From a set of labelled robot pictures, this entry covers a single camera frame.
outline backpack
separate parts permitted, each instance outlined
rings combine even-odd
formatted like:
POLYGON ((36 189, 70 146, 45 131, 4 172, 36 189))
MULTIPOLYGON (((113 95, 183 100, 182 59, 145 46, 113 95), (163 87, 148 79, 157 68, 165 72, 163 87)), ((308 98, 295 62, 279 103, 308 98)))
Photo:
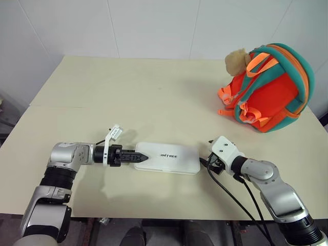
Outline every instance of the backpack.
POLYGON ((260 132, 275 131, 297 120, 314 91, 310 65, 284 44, 261 46, 249 55, 246 71, 219 89, 226 110, 218 114, 234 116, 260 132))

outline tabletop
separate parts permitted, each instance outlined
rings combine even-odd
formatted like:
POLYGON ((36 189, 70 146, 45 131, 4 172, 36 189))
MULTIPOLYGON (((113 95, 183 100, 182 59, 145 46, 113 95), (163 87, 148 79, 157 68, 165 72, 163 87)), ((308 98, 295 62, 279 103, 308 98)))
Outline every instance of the tabletop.
MULTIPOLYGON (((247 157, 273 162, 314 218, 328 218, 328 134, 309 108, 293 124, 259 133, 219 116, 218 88, 231 78, 223 61, 65 57, 0 148, 0 213, 22 214, 61 141, 97 142, 108 129, 115 143, 196 146, 224 135, 247 157)), ((258 218, 243 185, 218 179, 258 218)), ((271 219, 252 187, 265 219, 271 219)), ((78 217, 244 220, 247 215, 214 183, 196 175, 138 171, 132 165, 83 166, 69 206, 78 217)))

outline floor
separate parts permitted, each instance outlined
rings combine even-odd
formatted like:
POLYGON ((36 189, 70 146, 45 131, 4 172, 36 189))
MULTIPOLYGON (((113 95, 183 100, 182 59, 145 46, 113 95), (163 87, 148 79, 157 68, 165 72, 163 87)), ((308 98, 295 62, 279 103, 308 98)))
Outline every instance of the floor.
MULTIPOLYGON (((0 246, 12 246, 19 236, 21 215, 0 214, 0 246)), ((142 219, 112 219, 108 225, 94 223, 89 246, 119 246, 128 229, 142 225, 147 235, 147 246, 181 246, 178 221, 169 222, 155 227, 149 220, 142 219)), ((195 220, 210 236, 214 246, 233 246, 231 227, 226 221, 195 220)), ((320 229, 328 233, 328 220, 317 220, 320 229)), ((276 245, 286 245, 282 234, 275 223, 268 223, 268 228, 276 245)), ((60 246, 82 246, 86 223, 71 221, 66 240, 60 246)), ((243 246, 269 245, 265 238, 253 225, 241 225, 241 239, 243 246)))

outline plush toy head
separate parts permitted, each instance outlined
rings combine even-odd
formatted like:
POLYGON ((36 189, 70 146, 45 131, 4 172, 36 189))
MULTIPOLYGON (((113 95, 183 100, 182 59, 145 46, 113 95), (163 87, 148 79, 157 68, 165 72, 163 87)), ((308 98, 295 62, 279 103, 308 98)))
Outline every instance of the plush toy head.
POLYGON ((245 49, 240 49, 231 52, 224 59, 227 72, 231 76, 236 76, 246 70, 248 63, 251 61, 250 55, 245 52, 245 49))

